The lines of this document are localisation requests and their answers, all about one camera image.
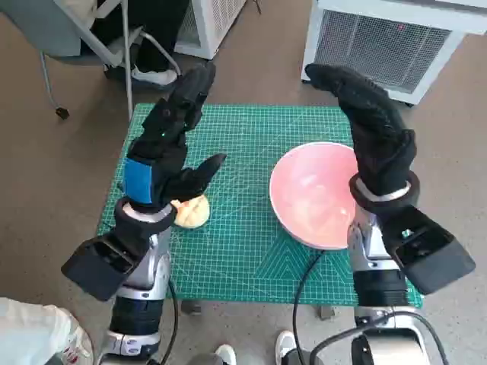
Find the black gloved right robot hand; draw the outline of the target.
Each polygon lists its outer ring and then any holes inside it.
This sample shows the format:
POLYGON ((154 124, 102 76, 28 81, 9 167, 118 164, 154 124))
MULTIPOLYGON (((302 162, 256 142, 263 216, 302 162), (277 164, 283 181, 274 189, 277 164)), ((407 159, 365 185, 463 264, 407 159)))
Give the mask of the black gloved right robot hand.
POLYGON ((318 90, 330 92, 347 116, 358 173, 377 196, 406 187, 416 156, 415 132, 408 129, 388 93, 350 68, 309 64, 305 73, 318 90))

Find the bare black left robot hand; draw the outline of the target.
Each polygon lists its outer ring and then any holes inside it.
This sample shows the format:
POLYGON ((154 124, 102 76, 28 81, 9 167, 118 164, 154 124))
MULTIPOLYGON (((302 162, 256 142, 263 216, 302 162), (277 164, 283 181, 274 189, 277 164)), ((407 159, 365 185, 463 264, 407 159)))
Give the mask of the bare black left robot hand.
POLYGON ((203 194, 226 155, 215 154, 197 168, 185 168, 186 133, 202 118, 213 85, 212 62, 191 68, 167 99, 161 98, 142 123, 142 134, 129 146, 124 163, 124 191, 136 209, 162 209, 173 200, 189 201, 203 194))

